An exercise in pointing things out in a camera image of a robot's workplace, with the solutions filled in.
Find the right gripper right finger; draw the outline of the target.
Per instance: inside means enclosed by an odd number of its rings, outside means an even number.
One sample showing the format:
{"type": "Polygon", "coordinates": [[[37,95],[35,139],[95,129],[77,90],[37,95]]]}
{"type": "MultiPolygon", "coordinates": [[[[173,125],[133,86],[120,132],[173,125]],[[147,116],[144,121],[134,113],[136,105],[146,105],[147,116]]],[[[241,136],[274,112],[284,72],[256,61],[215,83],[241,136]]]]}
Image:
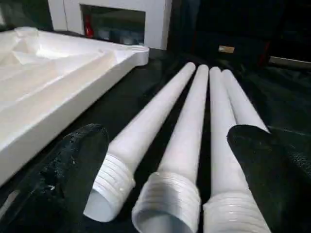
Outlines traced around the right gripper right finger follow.
{"type": "Polygon", "coordinates": [[[273,133],[237,125],[227,141],[273,233],[311,231],[311,156],[273,133]]]}

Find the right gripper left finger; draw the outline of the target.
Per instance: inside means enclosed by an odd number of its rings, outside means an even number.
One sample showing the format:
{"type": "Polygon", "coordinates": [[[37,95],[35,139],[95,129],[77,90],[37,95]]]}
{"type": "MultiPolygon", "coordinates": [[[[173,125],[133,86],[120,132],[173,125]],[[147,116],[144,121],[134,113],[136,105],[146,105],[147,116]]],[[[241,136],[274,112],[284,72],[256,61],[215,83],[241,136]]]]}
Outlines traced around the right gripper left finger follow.
{"type": "Polygon", "coordinates": [[[1,232],[74,232],[108,144],[106,128],[100,124],[66,135],[0,199],[1,232]]]}

